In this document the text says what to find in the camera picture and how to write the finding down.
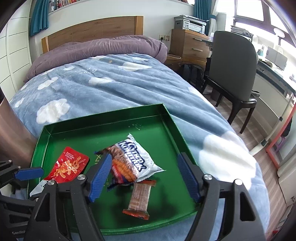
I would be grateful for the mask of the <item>green shallow tray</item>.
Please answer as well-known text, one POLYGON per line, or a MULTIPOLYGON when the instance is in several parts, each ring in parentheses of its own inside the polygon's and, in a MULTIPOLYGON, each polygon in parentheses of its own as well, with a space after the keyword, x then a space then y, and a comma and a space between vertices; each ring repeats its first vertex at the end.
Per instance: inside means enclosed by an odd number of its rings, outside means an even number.
POLYGON ((153 104, 44 126, 31 167, 44 170, 45 200, 62 200, 71 231, 81 232, 82 215, 103 235, 124 235, 196 214, 178 168, 184 155, 169 112, 153 104))

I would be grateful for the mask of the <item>red snack packet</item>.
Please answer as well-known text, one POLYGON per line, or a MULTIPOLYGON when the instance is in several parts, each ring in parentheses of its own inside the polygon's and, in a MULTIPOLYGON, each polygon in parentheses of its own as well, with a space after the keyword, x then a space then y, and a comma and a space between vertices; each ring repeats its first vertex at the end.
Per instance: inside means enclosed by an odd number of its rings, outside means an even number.
POLYGON ((88 156, 71 147, 66 147, 55 162, 52 171, 30 192, 30 197, 41 193, 50 180, 58 184, 73 181, 83 172, 88 162, 88 156))

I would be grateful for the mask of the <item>white blue cookie bag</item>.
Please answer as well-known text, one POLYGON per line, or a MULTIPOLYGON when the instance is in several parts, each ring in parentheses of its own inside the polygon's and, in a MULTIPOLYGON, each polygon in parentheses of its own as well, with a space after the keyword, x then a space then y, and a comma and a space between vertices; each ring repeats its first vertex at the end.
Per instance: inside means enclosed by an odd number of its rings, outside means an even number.
POLYGON ((95 152, 96 155, 108 153, 112 158, 113 175, 107 190, 119 185, 131 185, 148 179, 164 169, 155 164, 150 154, 136 141, 132 134, 125 140, 95 152))

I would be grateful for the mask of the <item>blue cloud pattern blanket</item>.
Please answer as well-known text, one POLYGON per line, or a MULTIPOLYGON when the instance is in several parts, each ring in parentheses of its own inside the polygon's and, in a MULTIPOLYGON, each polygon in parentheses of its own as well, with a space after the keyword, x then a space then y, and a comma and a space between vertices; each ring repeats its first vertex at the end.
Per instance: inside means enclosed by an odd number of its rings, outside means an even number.
POLYGON ((183 136, 200 199, 196 214, 167 226, 105 240, 265 240, 269 197, 261 169, 227 120, 192 85, 144 54, 89 57, 29 80, 10 100, 39 139, 43 127, 143 105, 162 104, 183 136))

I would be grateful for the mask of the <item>orange wafer bar packet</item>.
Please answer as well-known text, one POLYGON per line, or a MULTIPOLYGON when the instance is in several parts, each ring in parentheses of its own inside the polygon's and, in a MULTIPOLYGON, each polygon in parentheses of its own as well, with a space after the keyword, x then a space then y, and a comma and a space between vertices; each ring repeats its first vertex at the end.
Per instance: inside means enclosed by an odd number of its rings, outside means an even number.
POLYGON ((156 183, 156 180, 144 180, 134 183, 128 208, 124 209, 122 212, 136 218, 148 220, 149 213, 147 212, 147 207, 149 204, 149 196, 151 188, 156 186, 156 183))

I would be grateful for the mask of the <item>dark grey chair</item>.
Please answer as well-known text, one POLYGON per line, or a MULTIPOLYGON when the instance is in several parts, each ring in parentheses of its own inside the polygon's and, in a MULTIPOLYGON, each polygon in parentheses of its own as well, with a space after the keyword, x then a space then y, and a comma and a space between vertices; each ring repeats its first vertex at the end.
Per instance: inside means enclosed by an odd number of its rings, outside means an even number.
POLYGON ((252 93, 257 63, 257 53, 250 40, 227 31, 214 33, 209 72, 204 75, 201 92, 210 85, 219 92, 216 106, 224 97, 232 103, 229 124, 241 109, 249 109, 240 133, 244 132, 257 104, 252 93))

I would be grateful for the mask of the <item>white wardrobe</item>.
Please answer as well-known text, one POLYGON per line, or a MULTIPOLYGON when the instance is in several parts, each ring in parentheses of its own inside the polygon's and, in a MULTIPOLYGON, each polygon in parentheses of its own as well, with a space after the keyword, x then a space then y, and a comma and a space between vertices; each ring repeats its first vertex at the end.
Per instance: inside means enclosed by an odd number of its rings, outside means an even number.
POLYGON ((7 100, 20 90, 32 65, 29 50, 29 11, 19 9, 1 31, 1 90, 7 100))

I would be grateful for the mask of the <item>wooden drawer cabinet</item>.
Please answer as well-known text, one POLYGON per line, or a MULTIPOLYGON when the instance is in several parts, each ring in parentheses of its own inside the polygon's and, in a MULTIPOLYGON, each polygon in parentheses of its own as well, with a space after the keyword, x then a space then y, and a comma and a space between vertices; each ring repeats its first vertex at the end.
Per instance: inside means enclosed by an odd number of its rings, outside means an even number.
POLYGON ((191 30, 172 29, 170 53, 182 58, 206 62, 210 49, 203 40, 209 38, 191 30))

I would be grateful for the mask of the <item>purple duvet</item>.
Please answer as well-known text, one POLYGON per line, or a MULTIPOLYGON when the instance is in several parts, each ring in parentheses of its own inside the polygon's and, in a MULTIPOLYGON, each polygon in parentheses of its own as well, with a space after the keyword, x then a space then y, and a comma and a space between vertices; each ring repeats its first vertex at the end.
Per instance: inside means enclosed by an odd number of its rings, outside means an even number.
POLYGON ((89 57, 108 54, 146 54, 164 63, 168 49, 164 43, 143 35, 127 35, 96 39, 87 42, 69 42, 39 56, 27 72, 23 83, 40 73, 89 57))

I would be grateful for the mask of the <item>teal curtain left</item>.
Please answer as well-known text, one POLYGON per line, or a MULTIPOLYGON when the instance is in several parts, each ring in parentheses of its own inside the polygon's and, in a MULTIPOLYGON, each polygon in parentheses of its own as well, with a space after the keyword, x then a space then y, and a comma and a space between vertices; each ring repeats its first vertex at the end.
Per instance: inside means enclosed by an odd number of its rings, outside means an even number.
POLYGON ((49 27, 49 0, 37 0, 30 23, 29 36, 32 37, 49 27))

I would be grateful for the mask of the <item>teal curtain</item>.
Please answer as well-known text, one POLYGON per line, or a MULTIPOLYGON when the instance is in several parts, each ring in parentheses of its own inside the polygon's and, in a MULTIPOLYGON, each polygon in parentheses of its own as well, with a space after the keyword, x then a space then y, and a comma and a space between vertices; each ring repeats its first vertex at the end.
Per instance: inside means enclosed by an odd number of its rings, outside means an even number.
POLYGON ((37 0, 30 23, 29 36, 32 37, 49 27, 49 0, 37 0))
POLYGON ((203 21, 215 19, 213 15, 215 3, 215 0, 195 0, 194 17, 203 21))

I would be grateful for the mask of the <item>wooden headboard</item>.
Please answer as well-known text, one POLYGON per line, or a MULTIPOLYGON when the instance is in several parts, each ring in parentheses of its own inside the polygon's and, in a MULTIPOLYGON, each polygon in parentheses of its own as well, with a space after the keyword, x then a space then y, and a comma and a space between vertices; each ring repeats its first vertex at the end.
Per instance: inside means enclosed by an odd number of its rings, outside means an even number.
POLYGON ((116 16, 87 21, 67 27, 42 38, 43 53, 69 42, 87 42, 102 38, 115 38, 144 33, 143 16, 116 16))

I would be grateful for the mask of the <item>grey printer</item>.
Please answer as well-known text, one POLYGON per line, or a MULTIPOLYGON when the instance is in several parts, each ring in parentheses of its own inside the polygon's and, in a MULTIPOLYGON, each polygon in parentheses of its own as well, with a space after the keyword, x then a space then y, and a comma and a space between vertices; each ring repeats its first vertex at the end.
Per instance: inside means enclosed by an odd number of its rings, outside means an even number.
POLYGON ((205 33, 207 23, 199 18, 188 15, 179 15, 174 17, 174 21, 174 29, 191 30, 201 34, 205 33))

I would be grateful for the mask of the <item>teal curtain right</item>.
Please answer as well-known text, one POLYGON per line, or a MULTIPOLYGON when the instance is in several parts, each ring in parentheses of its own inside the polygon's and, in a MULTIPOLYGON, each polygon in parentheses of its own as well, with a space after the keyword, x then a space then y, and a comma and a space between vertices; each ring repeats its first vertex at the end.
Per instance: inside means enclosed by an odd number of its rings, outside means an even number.
POLYGON ((195 0, 194 17, 203 21, 215 19, 213 15, 215 3, 215 0, 195 0))

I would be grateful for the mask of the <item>wall power socket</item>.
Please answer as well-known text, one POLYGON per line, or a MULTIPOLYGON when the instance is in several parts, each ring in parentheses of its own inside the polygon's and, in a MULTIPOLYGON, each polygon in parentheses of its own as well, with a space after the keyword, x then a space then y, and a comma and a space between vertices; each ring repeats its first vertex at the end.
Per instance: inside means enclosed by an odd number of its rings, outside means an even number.
POLYGON ((169 35, 159 35, 159 40, 162 41, 170 41, 169 35))

